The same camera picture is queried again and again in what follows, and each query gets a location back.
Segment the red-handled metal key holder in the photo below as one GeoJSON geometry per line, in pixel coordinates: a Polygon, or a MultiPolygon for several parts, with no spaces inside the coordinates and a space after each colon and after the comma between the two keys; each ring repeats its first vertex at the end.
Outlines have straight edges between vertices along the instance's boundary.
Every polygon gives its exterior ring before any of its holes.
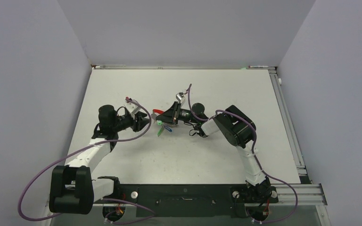
{"type": "Polygon", "coordinates": [[[174,124],[172,116],[159,109],[152,110],[152,118],[158,125],[161,126],[168,126],[170,128],[175,128],[177,126],[174,124]]]}

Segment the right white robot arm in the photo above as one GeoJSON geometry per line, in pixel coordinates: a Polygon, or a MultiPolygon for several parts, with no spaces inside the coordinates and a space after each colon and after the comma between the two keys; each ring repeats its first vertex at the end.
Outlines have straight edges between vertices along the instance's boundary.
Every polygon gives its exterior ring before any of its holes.
{"type": "Polygon", "coordinates": [[[249,142],[256,141],[256,126],[236,106],[231,105],[226,110],[219,111],[212,118],[205,114],[205,107],[195,103],[191,109],[183,109],[181,104],[174,104],[166,111],[153,110],[153,117],[158,124],[177,126],[179,121],[193,127],[195,134],[206,138],[214,133],[221,132],[232,146],[236,147],[244,166],[245,182],[247,183],[248,197],[258,202],[270,194],[270,182],[262,173],[249,142]]]}

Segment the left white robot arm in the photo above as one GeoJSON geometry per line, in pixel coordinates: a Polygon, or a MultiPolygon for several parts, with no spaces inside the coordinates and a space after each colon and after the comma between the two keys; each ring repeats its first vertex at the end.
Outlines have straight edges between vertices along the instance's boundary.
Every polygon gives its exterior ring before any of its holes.
{"type": "Polygon", "coordinates": [[[120,142],[118,133],[131,128],[133,132],[146,133],[151,116],[137,101],[127,99],[124,114],[118,115],[112,105],[98,110],[99,122],[95,126],[90,143],[75,158],[52,171],[49,210],[53,213],[88,214],[94,202],[106,198],[109,202],[120,200],[122,190],[116,186],[117,177],[92,178],[98,164],[120,142]]]}

